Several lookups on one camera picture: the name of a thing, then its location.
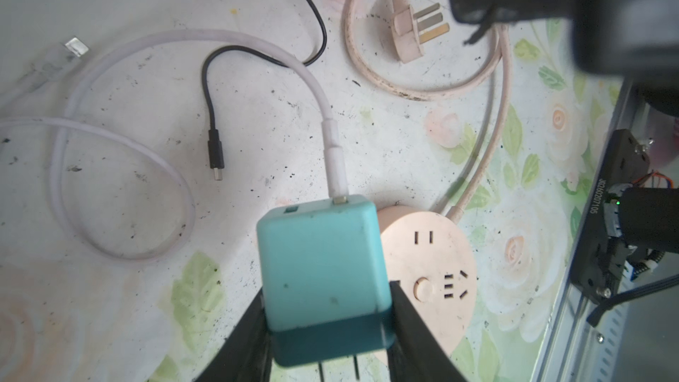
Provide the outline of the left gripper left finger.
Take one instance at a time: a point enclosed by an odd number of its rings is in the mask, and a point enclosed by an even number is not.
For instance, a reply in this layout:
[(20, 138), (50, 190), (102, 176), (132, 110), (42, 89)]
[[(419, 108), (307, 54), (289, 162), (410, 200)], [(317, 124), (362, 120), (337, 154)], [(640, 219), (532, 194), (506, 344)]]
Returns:
[(268, 382), (271, 372), (271, 336), (265, 318), (263, 292), (259, 290), (217, 355), (196, 381)]

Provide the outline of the teal plug adapter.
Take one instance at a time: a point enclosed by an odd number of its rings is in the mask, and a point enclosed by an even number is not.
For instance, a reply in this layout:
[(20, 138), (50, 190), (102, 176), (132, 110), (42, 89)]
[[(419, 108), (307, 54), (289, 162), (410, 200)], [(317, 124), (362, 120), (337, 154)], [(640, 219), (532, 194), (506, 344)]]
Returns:
[(378, 212), (363, 196), (270, 210), (256, 225), (263, 307), (282, 367), (388, 349), (393, 299)]

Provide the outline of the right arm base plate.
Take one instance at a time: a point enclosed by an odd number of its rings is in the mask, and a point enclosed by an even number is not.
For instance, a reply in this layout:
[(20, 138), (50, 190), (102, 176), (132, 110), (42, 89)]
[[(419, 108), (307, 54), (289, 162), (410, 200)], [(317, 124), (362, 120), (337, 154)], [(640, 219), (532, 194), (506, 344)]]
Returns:
[(569, 281), (599, 304), (615, 293), (629, 249), (622, 239), (618, 202), (625, 189), (647, 175), (650, 159), (628, 129), (615, 130), (592, 182)]

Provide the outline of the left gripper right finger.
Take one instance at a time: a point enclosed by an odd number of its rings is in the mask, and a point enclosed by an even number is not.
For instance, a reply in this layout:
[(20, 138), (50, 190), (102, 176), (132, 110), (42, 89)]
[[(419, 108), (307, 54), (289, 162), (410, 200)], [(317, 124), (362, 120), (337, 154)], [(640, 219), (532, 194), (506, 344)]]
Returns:
[(466, 378), (435, 340), (398, 281), (391, 281), (395, 340), (387, 350), (391, 381), (461, 381)]

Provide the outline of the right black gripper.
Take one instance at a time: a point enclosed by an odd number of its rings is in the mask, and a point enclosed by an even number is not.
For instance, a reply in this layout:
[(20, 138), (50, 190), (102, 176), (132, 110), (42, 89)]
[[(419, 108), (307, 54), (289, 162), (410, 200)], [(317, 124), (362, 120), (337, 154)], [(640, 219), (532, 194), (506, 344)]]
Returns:
[(449, 0), (454, 19), (477, 29), (534, 19), (571, 19), (576, 66), (589, 74), (675, 77), (678, 0)]

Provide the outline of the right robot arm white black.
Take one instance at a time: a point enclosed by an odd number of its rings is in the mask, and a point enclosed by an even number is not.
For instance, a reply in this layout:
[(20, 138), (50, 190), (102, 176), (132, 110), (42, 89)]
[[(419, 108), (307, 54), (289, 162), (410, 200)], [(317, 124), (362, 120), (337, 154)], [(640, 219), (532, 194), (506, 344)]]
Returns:
[[(678, 113), (678, 0), (449, 0), (454, 19), (476, 27), (472, 42), (501, 23), (570, 19), (576, 67), (621, 76), (652, 108)], [(606, 296), (622, 275), (627, 247), (678, 251), (678, 191), (651, 189), (648, 157), (631, 133), (609, 141), (570, 278), (595, 304), (597, 325), (615, 306), (674, 288), (677, 277)]]

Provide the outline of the round pink socket hub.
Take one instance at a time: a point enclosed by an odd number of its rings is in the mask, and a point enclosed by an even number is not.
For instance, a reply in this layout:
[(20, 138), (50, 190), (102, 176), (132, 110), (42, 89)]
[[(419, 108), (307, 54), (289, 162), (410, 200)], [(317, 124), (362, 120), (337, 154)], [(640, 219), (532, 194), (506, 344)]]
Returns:
[(378, 211), (391, 281), (398, 281), (447, 355), (463, 340), (477, 300), (477, 265), (463, 231), (445, 216), (404, 205)]

